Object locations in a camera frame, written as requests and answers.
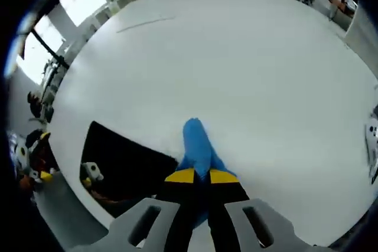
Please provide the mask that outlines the person's left hand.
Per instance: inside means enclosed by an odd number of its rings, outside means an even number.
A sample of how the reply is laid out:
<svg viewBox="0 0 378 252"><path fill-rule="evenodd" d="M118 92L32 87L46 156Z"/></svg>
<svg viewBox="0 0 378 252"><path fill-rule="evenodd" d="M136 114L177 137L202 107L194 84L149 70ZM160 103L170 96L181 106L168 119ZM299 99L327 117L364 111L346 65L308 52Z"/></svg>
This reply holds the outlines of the person's left hand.
<svg viewBox="0 0 378 252"><path fill-rule="evenodd" d="M35 179L28 175L19 176L19 187L24 191L33 191L35 187Z"/></svg>

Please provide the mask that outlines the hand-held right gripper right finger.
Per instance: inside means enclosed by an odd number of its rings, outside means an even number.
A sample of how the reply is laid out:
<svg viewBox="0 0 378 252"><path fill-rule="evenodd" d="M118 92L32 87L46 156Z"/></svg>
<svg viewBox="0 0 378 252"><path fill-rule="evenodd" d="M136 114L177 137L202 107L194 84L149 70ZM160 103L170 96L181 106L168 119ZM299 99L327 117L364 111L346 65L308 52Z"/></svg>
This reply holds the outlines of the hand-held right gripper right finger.
<svg viewBox="0 0 378 252"><path fill-rule="evenodd" d="M216 251L331 251L296 236L294 226L261 199L250 199L238 178L211 169L208 225Z"/></svg>

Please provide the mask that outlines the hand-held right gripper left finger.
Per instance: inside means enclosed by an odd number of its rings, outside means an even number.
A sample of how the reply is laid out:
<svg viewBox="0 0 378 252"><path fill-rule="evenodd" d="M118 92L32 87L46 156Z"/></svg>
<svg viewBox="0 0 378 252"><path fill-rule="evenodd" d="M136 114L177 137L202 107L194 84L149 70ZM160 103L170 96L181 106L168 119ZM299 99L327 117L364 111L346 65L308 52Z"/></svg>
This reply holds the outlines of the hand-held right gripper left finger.
<svg viewBox="0 0 378 252"><path fill-rule="evenodd" d="M117 217L100 240L71 251L187 251L195 223L195 170L169 175L156 198Z"/></svg>

